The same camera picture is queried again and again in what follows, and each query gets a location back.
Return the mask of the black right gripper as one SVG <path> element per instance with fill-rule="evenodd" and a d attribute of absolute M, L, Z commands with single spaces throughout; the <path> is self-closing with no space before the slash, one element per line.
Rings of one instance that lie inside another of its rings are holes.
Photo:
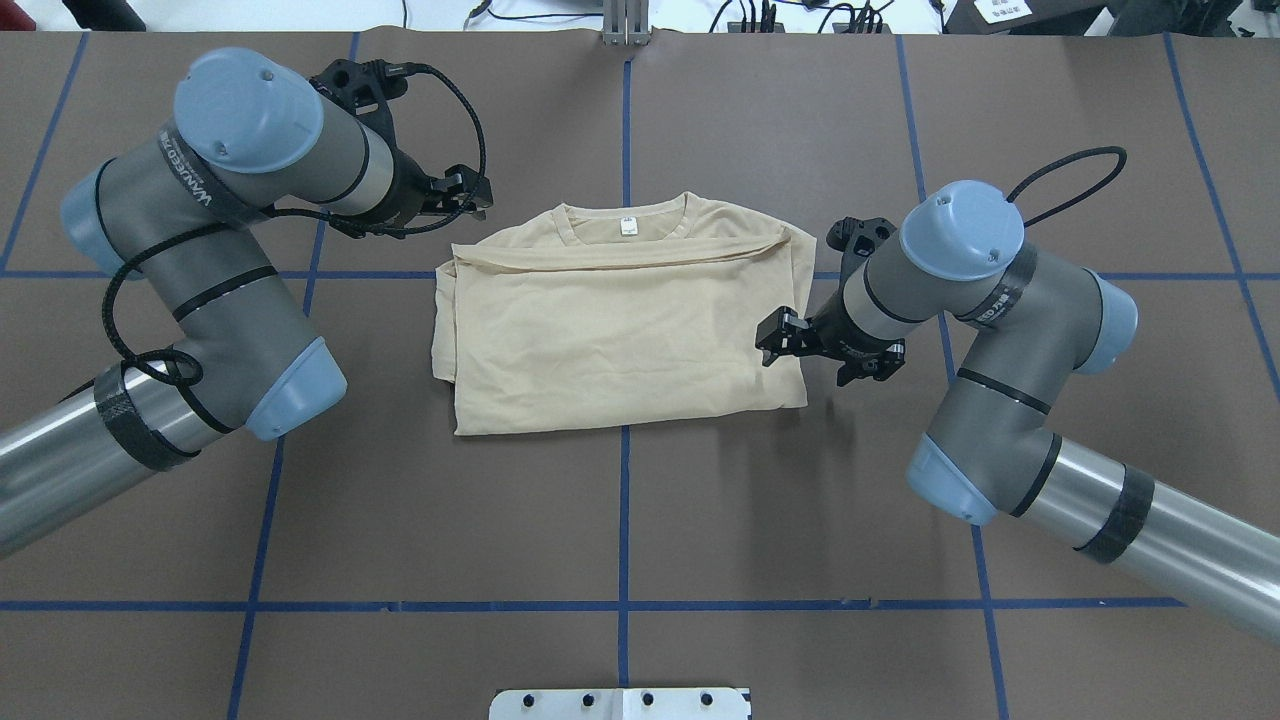
<path fill-rule="evenodd" d="M 905 365 L 905 352 L 886 352 L 904 337 L 882 340 L 864 332 L 850 316 L 842 296 L 831 296 L 815 314 L 804 319 L 792 307 L 777 307 L 756 327 L 755 348 L 762 365 L 781 357 L 824 355 L 845 361 L 836 386 L 854 380 L 887 380 Z"/>

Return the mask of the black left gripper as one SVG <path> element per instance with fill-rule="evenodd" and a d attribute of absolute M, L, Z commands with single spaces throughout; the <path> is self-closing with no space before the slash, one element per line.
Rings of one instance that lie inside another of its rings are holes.
<path fill-rule="evenodd" d="M 471 217 L 486 219 L 493 200 L 492 182 L 465 164 L 444 170 L 443 177 L 428 174 L 401 150 L 392 151 L 393 173 L 387 196 L 380 204 L 380 228 L 401 231 L 419 217 Z"/>

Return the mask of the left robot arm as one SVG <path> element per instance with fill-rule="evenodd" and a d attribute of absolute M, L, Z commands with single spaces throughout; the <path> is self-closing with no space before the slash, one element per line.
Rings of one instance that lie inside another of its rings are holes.
<path fill-rule="evenodd" d="M 238 429 L 270 441 L 348 383 L 252 228 L 315 219 L 352 238 L 407 238 L 483 217 L 485 167 L 428 174 L 389 109 L 420 61 L 338 59 L 306 77 L 247 47 L 196 59 L 172 118 L 63 200 L 70 242 L 109 283 L 116 361 L 3 436 L 10 557 Z"/>

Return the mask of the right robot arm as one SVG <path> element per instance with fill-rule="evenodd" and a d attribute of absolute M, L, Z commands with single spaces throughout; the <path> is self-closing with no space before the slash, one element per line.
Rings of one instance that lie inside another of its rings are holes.
<path fill-rule="evenodd" d="M 1279 634 L 1277 538 L 1046 425 L 1075 374 L 1108 369 L 1138 310 L 1096 272 L 1039 251 L 1005 193 L 943 186 L 901 225 L 836 231 L 840 283 L 810 316 L 781 306 L 756 328 L 764 365 L 840 364 L 837 382 L 884 380 L 905 340 L 947 313 L 975 331 L 911 456 L 909 486 L 974 527 L 1024 519 L 1080 556 L 1116 568 L 1266 641 Z"/>

